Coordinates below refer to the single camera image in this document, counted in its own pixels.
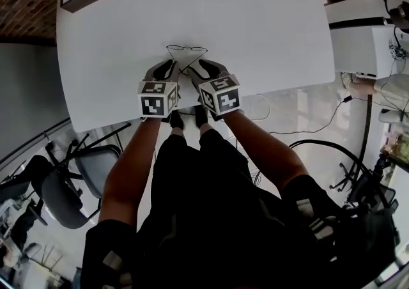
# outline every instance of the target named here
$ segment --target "black shoe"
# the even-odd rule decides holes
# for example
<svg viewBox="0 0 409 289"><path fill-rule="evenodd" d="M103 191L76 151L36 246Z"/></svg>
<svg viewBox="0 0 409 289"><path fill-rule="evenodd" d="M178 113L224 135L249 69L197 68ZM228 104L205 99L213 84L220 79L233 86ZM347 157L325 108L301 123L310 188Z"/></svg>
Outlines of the black shoe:
<svg viewBox="0 0 409 289"><path fill-rule="evenodd" d="M173 111L170 115L170 122L172 129L173 128L181 128L182 130L185 128L183 121L180 118L178 111Z"/></svg>
<svg viewBox="0 0 409 289"><path fill-rule="evenodd" d="M208 122L207 109L205 109L202 105L195 106L194 114L196 119L196 126L200 129L203 124Z"/></svg>

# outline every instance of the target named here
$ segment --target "white box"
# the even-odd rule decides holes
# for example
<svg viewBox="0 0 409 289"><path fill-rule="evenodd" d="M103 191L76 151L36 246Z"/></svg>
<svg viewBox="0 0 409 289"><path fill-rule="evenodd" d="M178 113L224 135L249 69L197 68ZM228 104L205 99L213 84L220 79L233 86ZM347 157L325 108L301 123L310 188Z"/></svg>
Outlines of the white box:
<svg viewBox="0 0 409 289"><path fill-rule="evenodd" d="M141 116L167 118L178 104L178 83L141 81L138 103Z"/></svg>
<svg viewBox="0 0 409 289"><path fill-rule="evenodd" d="M223 115L240 108L240 84L231 74L199 85L203 105L216 115Z"/></svg>

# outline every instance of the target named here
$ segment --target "black pants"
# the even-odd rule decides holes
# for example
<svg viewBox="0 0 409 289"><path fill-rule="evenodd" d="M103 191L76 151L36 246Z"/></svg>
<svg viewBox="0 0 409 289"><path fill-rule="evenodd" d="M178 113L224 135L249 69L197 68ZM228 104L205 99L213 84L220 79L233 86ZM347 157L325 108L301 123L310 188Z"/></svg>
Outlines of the black pants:
<svg viewBox="0 0 409 289"><path fill-rule="evenodd" d="M173 209L182 202L188 203L197 190L201 195L208 188L222 191L233 176L226 175L221 183L220 174L224 170L241 172L244 175L241 178L246 179L244 185L253 186L247 159L216 130L206 131L199 143L201 148L197 150L188 146L182 136L171 135L164 141L153 168L152 208ZM217 176L212 176L213 172L217 172Z"/></svg>

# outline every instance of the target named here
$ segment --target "white table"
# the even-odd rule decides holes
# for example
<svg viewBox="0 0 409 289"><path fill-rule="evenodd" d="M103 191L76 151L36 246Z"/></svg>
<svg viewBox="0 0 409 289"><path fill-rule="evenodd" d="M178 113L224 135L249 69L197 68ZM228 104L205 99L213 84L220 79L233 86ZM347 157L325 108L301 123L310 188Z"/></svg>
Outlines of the white table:
<svg viewBox="0 0 409 289"><path fill-rule="evenodd" d="M166 45L205 47L242 95L334 80L323 0L100 0L72 14L58 7L58 58L74 129L139 117L137 87ZM179 108L196 104L180 78Z"/></svg>

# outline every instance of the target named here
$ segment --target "white desk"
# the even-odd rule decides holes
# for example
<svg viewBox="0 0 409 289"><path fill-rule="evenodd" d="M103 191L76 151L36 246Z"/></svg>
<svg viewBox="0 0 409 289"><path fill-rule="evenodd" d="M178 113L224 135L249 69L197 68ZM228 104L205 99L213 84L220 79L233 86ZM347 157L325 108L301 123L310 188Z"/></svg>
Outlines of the white desk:
<svg viewBox="0 0 409 289"><path fill-rule="evenodd" d="M242 95L334 80L322 0L100 0L58 7L59 68L77 132L139 117L137 86L166 45L205 47ZM181 75L179 107L197 94Z"/></svg>

